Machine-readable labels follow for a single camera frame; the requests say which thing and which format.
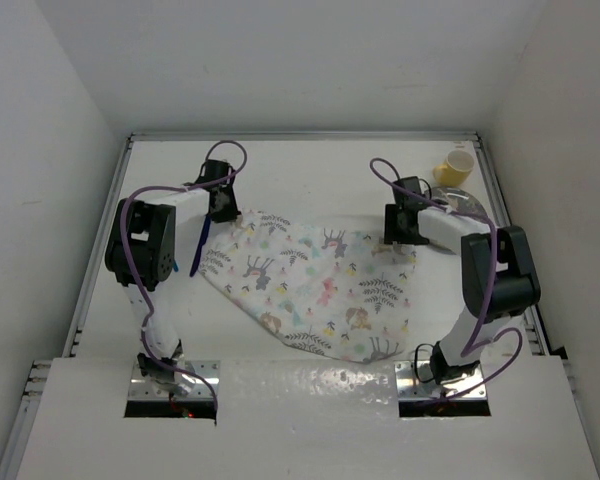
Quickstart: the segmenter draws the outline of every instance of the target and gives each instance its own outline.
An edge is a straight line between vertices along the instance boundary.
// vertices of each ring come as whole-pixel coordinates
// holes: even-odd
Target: white wall
[[[119,130],[483,126],[544,0],[37,0]]]
[[[600,0],[554,0],[488,137],[600,464]]]
[[[33,0],[0,0],[0,457],[32,360],[62,351],[121,144]]]

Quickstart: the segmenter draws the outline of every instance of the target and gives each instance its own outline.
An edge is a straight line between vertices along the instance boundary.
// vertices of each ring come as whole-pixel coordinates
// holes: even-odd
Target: purple cable
[[[406,188],[402,188],[398,185],[395,185],[393,182],[391,182],[391,180],[387,179],[382,174],[380,174],[380,172],[378,172],[378,170],[376,170],[374,163],[378,163],[378,162],[388,165],[396,173],[397,173],[397,169],[391,162],[385,160],[384,158],[374,158],[371,160],[371,162],[369,162],[369,168],[371,168],[371,171],[375,174],[375,176],[378,177],[380,180],[382,180],[387,185],[389,185],[391,188],[393,188],[394,190],[396,190],[404,195],[407,195],[411,198],[415,198],[421,202],[424,202],[431,207],[435,207],[440,210],[447,211],[446,208],[435,203],[434,201],[432,201],[428,198],[425,198],[421,195],[418,195],[410,190],[407,190]],[[487,382],[493,380],[498,375],[500,375],[502,372],[504,372],[507,368],[509,368],[509,366],[516,360],[516,358],[518,358],[518,355],[520,355],[520,352],[522,351],[522,345],[524,343],[524,341],[522,339],[522,334],[520,333],[520,330],[518,330],[515,327],[508,327],[508,328],[501,330],[500,332],[498,332],[498,334],[496,334],[495,337],[493,337],[492,341],[486,339],[486,340],[483,340],[482,342],[476,343],[476,338],[480,334],[480,329],[484,325],[484,322],[487,318],[487,312],[489,311],[489,303],[491,301],[491,295],[493,293],[493,287],[495,285],[495,280],[496,280],[496,269],[497,269],[497,265],[498,265],[497,230],[496,230],[496,226],[493,223],[493,221],[487,216],[476,215],[476,214],[472,214],[472,213],[459,213],[459,212],[453,212],[453,211],[449,212],[449,213],[456,217],[468,217],[468,218],[473,218],[480,222],[486,223],[489,226],[489,231],[491,234],[491,259],[490,259],[489,277],[487,278],[487,288],[485,290],[484,299],[482,301],[482,306],[480,308],[480,315],[478,316],[478,321],[476,322],[476,326],[474,327],[473,332],[471,333],[471,336],[469,337],[469,340],[467,341],[467,344],[462,349],[460,356],[466,357],[467,355],[471,354],[472,352],[474,352],[475,350],[477,350],[478,348],[480,348],[484,345],[487,345],[489,343],[495,343],[498,340],[500,340],[500,338],[502,338],[503,335],[505,335],[509,332],[515,332],[516,335],[518,336],[518,346],[516,347],[516,351],[513,353],[511,358],[503,366],[501,366],[498,370],[493,372],[487,378],[483,379],[482,382],[480,382],[466,390],[463,390],[461,392],[456,392],[447,397],[436,398],[436,399],[424,401],[421,404],[422,406],[426,406],[429,404],[435,404],[435,403],[439,403],[441,401],[446,401],[446,400],[451,400],[453,398],[461,397],[461,396],[471,392],[472,390],[478,388],[479,386],[484,385]]]
[[[145,192],[151,192],[151,191],[190,192],[192,190],[197,190],[199,188],[208,188],[208,187],[213,187],[214,185],[219,185],[221,183],[231,180],[236,175],[238,175],[238,173],[240,173],[242,171],[242,169],[245,167],[245,165],[247,164],[247,151],[238,142],[235,142],[233,140],[222,140],[222,141],[214,144],[211,147],[211,149],[209,149],[209,151],[207,152],[205,161],[209,160],[209,156],[216,149],[216,147],[218,147],[220,145],[225,145],[225,144],[235,145],[242,151],[242,155],[243,155],[242,165],[240,165],[240,167],[237,170],[234,170],[226,177],[222,177],[217,180],[212,180],[210,182],[198,183],[196,185],[192,185],[189,187],[166,187],[166,186],[161,186],[161,185],[149,185],[147,187],[139,188],[138,190],[133,192],[131,195],[129,195],[129,197],[125,200],[125,202],[122,206],[122,211],[120,213],[120,234],[122,236],[122,248],[124,250],[124,256],[127,259],[127,263],[129,264],[129,270],[131,271],[131,276],[133,277],[133,280],[136,282],[136,286],[138,287],[138,290],[140,291],[140,295],[142,295],[142,298],[144,298],[144,301],[147,303],[147,307],[149,308],[149,312],[147,312],[147,315],[144,317],[144,320],[142,321],[140,341],[142,342],[142,345],[143,345],[145,351],[147,352],[147,355],[149,356],[149,358],[151,358],[151,360],[153,360],[153,362],[156,365],[164,368],[165,370],[169,370],[169,371],[172,371],[175,373],[181,373],[183,375],[188,375],[190,377],[193,377],[196,380],[200,380],[211,392],[211,396],[213,397],[213,407],[216,412],[218,411],[218,397],[216,395],[215,390],[213,389],[211,384],[209,382],[207,382],[207,380],[205,380],[203,377],[197,375],[195,372],[190,372],[183,368],[169,365],[168,363],[163,362],[151,351],[151,347],[149,346],[149,343],[147,342],[146,328],[147,328],[147,325],[149,324],[149,320],[155,313],[155,307],[153,305],[153,302],[151,301],[151,298],[149,297],[149,293],[147,292],[146,287],[142,283],[142,278],[140,277],[140,273],[138,272],[138,268],[136,267],[136,262],[133,259],[133,255],[131,254],[131,246],[129,245],[129,238],[127,236],[126,219],[129,216],[129,207],[131,206],[131,203],[139,195],[141,195]]]

